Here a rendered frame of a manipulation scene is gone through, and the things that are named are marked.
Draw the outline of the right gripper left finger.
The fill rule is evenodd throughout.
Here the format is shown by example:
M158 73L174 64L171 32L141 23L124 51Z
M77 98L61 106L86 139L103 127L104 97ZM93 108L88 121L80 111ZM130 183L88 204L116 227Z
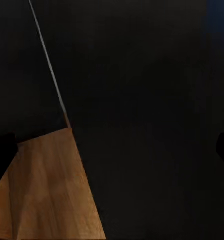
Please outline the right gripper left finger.
M15 135L10 133L0 136L0 180L17 153Z

